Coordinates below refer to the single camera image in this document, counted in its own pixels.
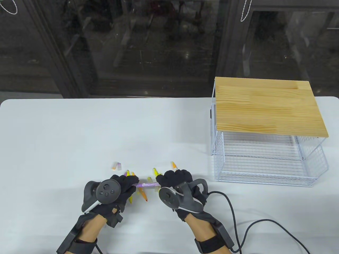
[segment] purple marker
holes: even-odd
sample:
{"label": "purple marker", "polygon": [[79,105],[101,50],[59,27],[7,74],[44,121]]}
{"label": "purple marker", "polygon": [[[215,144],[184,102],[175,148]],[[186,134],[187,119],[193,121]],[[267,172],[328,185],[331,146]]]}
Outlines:
{"label": "purple marker", "polygon": [[143,187],[154,187],[154,186],[160,186],[157,182],[154,183],[142,183],[142,184],[133,184],[133,186],[136,186],[138,188],[143,188]]}

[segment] glass door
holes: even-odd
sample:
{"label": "glass door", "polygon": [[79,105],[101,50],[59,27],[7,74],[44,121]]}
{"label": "glass door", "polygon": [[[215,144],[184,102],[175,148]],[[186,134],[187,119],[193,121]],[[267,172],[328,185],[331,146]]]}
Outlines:
{"label": "glass door", "polygon": [[339,97],[339,12],[254,8],[234,77],[310,81],[315,96]]}
{"label": "glass door", "polygon": [[45,13],[91,96],[211,96],[228,1],[67,0]]}
{"label": "glass door", "polygon": [[[1,2],[15,13],[12,1]],[[12,15],[0,8],[0,91],[60,93],[21,20],[22,12],[20,9],[17,15]]]}

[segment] forearm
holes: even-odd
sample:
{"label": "forearm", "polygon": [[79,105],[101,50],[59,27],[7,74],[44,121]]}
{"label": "forearm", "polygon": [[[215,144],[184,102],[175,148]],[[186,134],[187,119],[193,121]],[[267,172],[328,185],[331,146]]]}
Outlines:
{"label": "forearm", "polygon": [[93,219],[87,221],[83,226],[81,233],[77,237],[77,240],[85,241],[85,242],[95,242],[97,239],[101,229],[105,226],[107,219],[102,217],[101,215],[95,216]]}
{"label": "forearm", "polygon": [[[207,221],[197,219],[191,214],[186,217],[185,221],[190,226],[196,240],[199,242],[206,241],[217,235],[211,224]],[[226,246],[223,246],[220,249],[211,252],[211,254],[231,254],[231,252]]]}

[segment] wire basket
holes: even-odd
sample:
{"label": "wire basket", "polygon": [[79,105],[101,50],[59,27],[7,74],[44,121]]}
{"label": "wire basket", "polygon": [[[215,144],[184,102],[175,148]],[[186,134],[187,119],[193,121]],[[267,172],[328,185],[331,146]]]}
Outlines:
{"label": "wire basket", "polygon": [[310,187],[328,169],[323,140],[217,131],[213,151],[215,179]]}

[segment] wooden lid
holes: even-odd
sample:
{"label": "wooden lid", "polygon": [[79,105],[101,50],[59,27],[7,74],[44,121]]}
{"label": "wooden lid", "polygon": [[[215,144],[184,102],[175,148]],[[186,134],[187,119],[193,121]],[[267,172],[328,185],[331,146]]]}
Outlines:
{"label": "wooden lid", "polygon": [[308,81],[215,77],[217,130],[328,137]]}

